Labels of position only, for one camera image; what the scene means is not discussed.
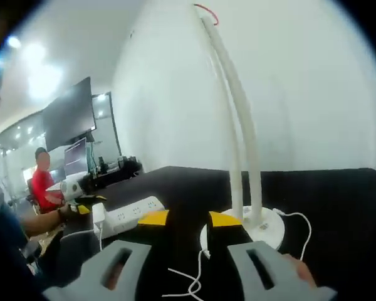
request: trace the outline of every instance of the computer monitor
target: computer monitor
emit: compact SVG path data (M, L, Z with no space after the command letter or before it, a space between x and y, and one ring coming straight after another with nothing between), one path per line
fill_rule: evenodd
M65 180L64 167L51 170L50 175L53 181L55 182L55 184Z
M65 175L69 176L78 172L88 172L86 158L86 138L83 138L64 151Z
M95 129L90 77L52 101L43 110L42 119L48 152Z

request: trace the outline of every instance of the desk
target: desk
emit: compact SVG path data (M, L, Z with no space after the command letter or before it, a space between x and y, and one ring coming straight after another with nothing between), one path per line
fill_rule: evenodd
M196 275L199 233L207 212L231 207L228 177L227 171L165 167L109 186L99 194L108 198L107 210L147 196L158 197L170 209L175 222L174 251L178 257L171 256L168 267ZM298 211L310 220L313 232L304 261L316 282L343 289L354 267L364 261L376 235L376 171L262 172L261 177L264 206L286 213ZM244 204L249 204L247 172L243 172L243 188ZM279 251L299 257L308 235L306 222L299 216L283 219L286 234ZM91 228L90 216L70 223L65 234L88 228ZM80 265L98 251L98 241L92 236L75 236L62 243L58 257L60 285L75 279ZM206 280L201 282L205 298ZM188 283L169 293L186 292Z

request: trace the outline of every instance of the office chair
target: office chair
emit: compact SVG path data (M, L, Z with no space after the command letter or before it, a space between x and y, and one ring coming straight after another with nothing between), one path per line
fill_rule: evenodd
M33 211L35 211L36 215L40 214L41 213L40 206L32 190L32 179L28 179L26 181L26 184L28 185L28 190L29 190L29 195L26 197L26 200L31 203L33 207Z

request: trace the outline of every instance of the desk lamp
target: desk lamp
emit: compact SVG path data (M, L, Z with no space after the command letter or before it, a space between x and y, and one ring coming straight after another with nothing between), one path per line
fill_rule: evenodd
M274 210L262 207L262 187L261 173L259 166L258 148L256 145L256 134L253 120L251 118L251 109L246 98L244 89L239 80L237 71L232 63L221 37L217 32L209 17L201 18L202 27L206 31L207 37L202 39L208 47L208 54L212 61L219 88L222 91L222 111L224 120L227 120L226 135L230 140L232 162L229 169L231 185L232 208L223 212L232 215L243 222L244 229L253 241L262 240L274 249L279 248L283 241L285 226L281 216ZM225 79L228 82L232 96L232 106L235 106L238 120L243 133L246 161L248 162L249 187L251 190L251 205L243 206L243 186L241 179L240 157L238 149L238 138L234 121L232 119L233 111L230 105ZM207 249L207 228L201 231L202 249Z

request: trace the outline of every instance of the black screen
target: black screen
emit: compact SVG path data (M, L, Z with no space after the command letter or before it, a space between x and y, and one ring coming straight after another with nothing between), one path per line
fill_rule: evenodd
M90 77L72 86L43 110L48 151L68 144L94 126Z

